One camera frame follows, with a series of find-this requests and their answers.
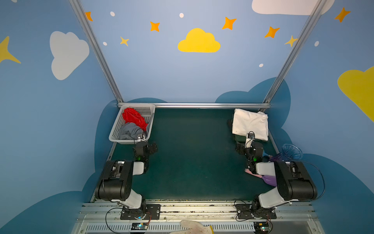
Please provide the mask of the right aluminium frame post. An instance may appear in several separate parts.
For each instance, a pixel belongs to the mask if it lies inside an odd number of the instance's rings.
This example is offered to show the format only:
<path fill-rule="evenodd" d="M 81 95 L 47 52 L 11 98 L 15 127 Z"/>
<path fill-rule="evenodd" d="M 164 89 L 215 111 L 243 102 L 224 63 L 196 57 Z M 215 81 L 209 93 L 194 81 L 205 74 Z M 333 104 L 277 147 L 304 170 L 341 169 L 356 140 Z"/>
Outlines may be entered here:
<path fill-rule="evenodd" d="M 307 19 L 304 27 L 302 28 L 299 38 L 292 47 L 285 63 L 283 64 L 279 74 L 277 75 L 276 79 L 274 80 L 269 92 L 267 93 L 263 104 L 265 106 L 270 106 L 270 103 L 275 96 L 276 92 L 278 91 L 281 83 L 285 79 L 286 75 L 288 74 L 290 68 L 292 67 L 294 61 L 296 60 L 298 54 L 302 50 L 305 42 L 307 41 L 308 37 L 310 36 L 311 32 L 313 31 L 314 27 L 316 26 L 318 20 L 320 19 L 323 8 L 327 4 L 327 0 L 319 0 L 317 1 L 315 7 L 313 8 L 309 18 Z"/>

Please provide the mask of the grey t shirt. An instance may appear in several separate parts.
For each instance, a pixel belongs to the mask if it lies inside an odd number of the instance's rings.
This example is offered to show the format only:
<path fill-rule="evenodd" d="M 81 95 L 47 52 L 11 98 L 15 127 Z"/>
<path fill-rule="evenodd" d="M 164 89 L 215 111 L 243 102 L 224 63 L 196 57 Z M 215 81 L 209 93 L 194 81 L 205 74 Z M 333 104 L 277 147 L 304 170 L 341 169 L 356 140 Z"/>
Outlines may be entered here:
<path fill-rule="evenodd" d="M 120 140 L 135 140 L 142 138 L 144 130 L 137 126 L 135 123 L 126 123 L 120 127 L 118 132 L 118 139 Z"/>

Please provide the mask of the red t shirt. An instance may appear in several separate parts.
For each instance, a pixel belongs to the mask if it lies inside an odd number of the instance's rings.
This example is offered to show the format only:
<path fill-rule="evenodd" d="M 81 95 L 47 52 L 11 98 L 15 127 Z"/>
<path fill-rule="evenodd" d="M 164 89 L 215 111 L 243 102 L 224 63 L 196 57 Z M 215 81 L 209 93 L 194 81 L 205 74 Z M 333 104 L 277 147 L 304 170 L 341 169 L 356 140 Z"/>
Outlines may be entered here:
<path fill-rule="evenodd" d="M 148 124 L 144 117 L 133 108 L 126 108 L 122 113 L 122 117 L 125 122 L 134 123 L 140 127 L 144 132 L 146 131 Z"/>

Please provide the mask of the white work glove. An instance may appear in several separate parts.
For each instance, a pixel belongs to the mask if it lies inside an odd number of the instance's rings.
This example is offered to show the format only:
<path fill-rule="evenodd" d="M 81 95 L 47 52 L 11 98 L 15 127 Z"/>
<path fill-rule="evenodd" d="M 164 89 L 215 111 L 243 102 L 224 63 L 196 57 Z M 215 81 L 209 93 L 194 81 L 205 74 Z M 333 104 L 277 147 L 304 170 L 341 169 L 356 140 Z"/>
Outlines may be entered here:
<path fill-rule="evenodd" d="M 204 226 L 200 222 L 192 220 L 182 220 L 180 222 L 185 230 L 171 232 L 170 234 L 214 234 L 212 226 Z"/>

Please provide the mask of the folded white t shirt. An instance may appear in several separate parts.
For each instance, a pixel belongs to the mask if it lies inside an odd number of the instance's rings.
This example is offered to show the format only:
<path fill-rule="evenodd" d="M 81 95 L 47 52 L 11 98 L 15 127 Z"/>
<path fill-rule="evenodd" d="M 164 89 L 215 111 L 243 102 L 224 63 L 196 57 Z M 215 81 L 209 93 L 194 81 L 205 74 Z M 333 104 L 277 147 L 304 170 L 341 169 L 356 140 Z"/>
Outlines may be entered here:
<path fill-rule="evenodd" d="M 255 134 L 255 139 L 268 141 L 268 115 L 263 112 L 235 109 L 232 133 L 246 137 L 249 132 Z"/>

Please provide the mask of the horizontal aluminium frame bar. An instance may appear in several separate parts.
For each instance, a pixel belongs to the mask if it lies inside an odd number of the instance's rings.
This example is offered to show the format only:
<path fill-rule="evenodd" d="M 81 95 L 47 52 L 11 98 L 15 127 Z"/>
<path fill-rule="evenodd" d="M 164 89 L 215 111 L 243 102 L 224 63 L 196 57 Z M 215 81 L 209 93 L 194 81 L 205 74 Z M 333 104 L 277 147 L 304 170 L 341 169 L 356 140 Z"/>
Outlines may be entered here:
<path fill-rule="evenodd" d="M 269 109 L 269 103 L 156 103 L 156 108 L 164 109 Z"/>

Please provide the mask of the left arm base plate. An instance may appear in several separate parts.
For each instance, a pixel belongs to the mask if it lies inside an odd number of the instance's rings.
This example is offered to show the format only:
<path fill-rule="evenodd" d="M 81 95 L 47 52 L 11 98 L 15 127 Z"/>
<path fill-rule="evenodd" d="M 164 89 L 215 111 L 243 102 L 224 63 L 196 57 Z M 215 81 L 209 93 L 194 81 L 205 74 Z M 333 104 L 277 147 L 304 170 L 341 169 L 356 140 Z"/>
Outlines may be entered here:
<path fill-rule="evenodd" d="M 122 207 L 120 214 L 121 220 L 158 220 L 161 213 L 160 204 L 141 205 L 138 209 L 129 209 Z"/>

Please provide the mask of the aluminium frame post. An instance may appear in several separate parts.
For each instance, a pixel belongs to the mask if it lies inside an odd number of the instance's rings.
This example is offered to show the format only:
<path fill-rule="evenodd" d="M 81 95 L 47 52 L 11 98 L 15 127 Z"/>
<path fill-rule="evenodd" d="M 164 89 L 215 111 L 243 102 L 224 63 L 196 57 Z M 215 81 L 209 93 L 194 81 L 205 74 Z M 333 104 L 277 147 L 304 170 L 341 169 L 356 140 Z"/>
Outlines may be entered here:
<path fill-rule="evenodd" d="M 78 18 L 79 22 L 80 22 L 80 25 L 89 41 L 89 44 L 91 46 L 91 48 L 93 49 L 94 51 L 94 54 L 100 64 L 100 67 L 107 79 L 107 82 L 109 84 L 109 86 L 111 87 L 111 90 L 114 94 L 114 96 L 116 97 L 116 100 L 117 102 L 123 102 L 123 98 L 122 98 L 122 95 L 120 93 L 120 90 L 118 88 L 118 85 L 113 77 L 113 74 L 112 72 L 110 71 L 110 68 L 108 66 L 108 63 L 106 62 L 105 58 L 104 58 L 104 55 L 100 49 L 100 46 L 99 46 L 99 43 L 94 35 L 94 32 L 92 30 L 92 27 L 89 23 L 89 20 L 85 14 L 85 11 L 83 9 L 83 6 L 81 4 L 80 1 L 78 0 L 69 0 L 72 8 L 73 8 L 73 11 L 76 15 L 76 17 Z"/>
<path fill-rule="evenodd" d="M 327 0 L 319 0 L 317 1 L 315 7 L 313 8 L 309 18 L 307 19 L 304 27 L 302 28 L 299 38 L 292 47 L 285 63 L 283 64 L 279 74 L 277 75 L 276 79 L 274 80 L 269 92 L 267 93 L 263 104 L 265 106 L 270 106 L 270 103 L 275 96 L 276 92 L 278 91 L 281 83 L 285 79 L 286 75 L 288 74 L 290 68 L 292 67 L 294 61 L 296 60 L 298 54 L 302 50 L 305 42 L 307 41 L 308 37 L 310 36 L 311 32 L 313 31 L 314 27 L 316 26 L 318 20 L 320 19 L 323 8 L 327 4 Z"/>

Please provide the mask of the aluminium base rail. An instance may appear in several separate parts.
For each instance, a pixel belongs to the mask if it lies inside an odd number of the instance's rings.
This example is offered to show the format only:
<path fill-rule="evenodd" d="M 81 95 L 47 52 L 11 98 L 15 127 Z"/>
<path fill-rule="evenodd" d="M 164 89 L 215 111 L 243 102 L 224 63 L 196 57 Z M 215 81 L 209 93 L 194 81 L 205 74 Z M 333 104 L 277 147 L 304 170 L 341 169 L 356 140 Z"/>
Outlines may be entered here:
<path fill-rule="evenodd" d="M 267 222 L 271 234 L 323 234 L 324 229 L 309 202 L 292 202 L 275 209 L 277 218 L 237 220 L 235 204 L 230 200 L 147 200 L 160 204 L 158 220 L 121 220 L 122 208 L 115 203 L 85 203 L 73 227 L 73 234 L 168 234 L 183 230 L 180 222 L 192 220 L 212 226 L 216 234 L 253 234 L 254 222 Z M 148 230 L 131 231 L 132 223 L 146 223 Z"/>

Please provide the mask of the left aluminium frame post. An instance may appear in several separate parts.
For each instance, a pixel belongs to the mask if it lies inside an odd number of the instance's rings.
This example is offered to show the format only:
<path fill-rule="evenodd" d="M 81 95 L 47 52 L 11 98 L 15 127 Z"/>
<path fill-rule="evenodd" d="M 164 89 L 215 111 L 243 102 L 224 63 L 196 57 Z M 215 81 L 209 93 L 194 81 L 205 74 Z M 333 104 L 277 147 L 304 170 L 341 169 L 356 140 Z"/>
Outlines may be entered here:
<path fill-rule="evenodd" d="M 80 25 L 89 41 L 89 44 L 91 46 L 91 48 L 93 49 L 94 51 L 94 54 L 100 64 L 100 67 L 107 79 L 107 82 L 109 84 L 109 86 L 111 87 L 111 90 L 114 94 L 114 96 L 116 97 L 116 100 L 117 102 L 123 102 L 123 98 L 122 98 L 122 95 L 120 93 L 120 90 L 118 88 L 118 85 L 113 77 L 113 74 L 112 72 L 110 71 L 110 68 L 108 66 L 108 63 L 106 62 L 105 58 L 104 58 L 104 55 L 100 49 L 100 46 L 99 46 L 99 43 L 94 35 L 94 32 L 92 30 L 92 27 L 89 23 L 89 20 L 85 14 L 85 11 L 83 9 L 83 6 L 81 4 L 80 1 L 78 0 L 69 0 L 72 8 L 73 8 L 73 11 L 76 15 L 76 17 L 78 18 L 79 22 L 80 22 Z"/>

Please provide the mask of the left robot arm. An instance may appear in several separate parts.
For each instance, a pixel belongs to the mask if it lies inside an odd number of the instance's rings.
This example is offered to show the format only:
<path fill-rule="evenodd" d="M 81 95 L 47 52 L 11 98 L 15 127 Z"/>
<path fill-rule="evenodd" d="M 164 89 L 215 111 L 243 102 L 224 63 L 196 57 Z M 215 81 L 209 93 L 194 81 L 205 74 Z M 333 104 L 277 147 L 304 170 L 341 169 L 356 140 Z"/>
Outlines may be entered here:
<path fill-rule="evenodd" d="M 149 168 L 150 156 L 158 151 L 156 143 L 138 142 L 133 148 L 133 160 L 111 160 L 105 163 L 94 196 L 124 206 L 125 211 L 146 212 L 145 199 L 132 189 L 134 176 L 143 175 Z"/>

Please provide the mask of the right circuit board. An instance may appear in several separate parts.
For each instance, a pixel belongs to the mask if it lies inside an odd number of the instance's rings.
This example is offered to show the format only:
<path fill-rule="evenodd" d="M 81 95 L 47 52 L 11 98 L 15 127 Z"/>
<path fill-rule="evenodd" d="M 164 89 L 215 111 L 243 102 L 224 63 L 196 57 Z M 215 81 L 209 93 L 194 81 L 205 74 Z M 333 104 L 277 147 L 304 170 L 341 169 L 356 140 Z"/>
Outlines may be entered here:
<path fill-rule="evenodd" d="M 254 222 L 255 234 L 268 234 L 271 228 L 267 222 Z"/>

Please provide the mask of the circuit board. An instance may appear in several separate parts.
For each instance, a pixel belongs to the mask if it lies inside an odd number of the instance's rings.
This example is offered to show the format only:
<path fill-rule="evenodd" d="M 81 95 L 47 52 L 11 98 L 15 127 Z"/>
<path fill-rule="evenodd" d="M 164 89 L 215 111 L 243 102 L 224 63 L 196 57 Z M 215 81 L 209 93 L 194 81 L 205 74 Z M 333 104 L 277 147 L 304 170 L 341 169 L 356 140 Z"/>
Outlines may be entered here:
<path fill-rule="evenodd" d="M 268 234 L 271 228 L 267 222 L 254 222 L 255 234 Z"/>
<path fill-rule="evenodd" d="M 131 224 L 131 231 L 147 231 L 148 225 L 146 223 L 132 223 Z"/>

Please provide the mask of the left circuit board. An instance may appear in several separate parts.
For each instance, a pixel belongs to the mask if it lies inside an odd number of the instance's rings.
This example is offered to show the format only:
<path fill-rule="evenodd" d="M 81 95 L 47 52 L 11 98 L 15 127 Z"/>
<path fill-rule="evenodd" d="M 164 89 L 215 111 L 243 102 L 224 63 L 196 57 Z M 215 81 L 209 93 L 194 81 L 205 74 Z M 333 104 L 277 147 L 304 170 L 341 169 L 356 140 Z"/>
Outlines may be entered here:
<path fill-rule="evenodd" d="M 146 223 L 132 223 L 131 224 L 131 231 L 147 231 L 148 225 Z"/>

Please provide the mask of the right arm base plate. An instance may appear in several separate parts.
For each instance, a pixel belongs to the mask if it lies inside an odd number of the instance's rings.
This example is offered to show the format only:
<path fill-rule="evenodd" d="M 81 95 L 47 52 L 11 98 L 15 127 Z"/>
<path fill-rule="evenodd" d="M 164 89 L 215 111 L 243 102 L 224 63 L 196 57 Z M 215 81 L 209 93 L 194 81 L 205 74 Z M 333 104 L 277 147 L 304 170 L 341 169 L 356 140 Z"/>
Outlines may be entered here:
<path fill-rule="evenodd" d="M 276 219 L 276 213 L 274 209 L 266 209 L 261 206 L 255 205 L 252 207 L 250 204 L 235 204 L 234 207 L 237 210 L 237 220 L 248 220 L 248 219 Z"/>

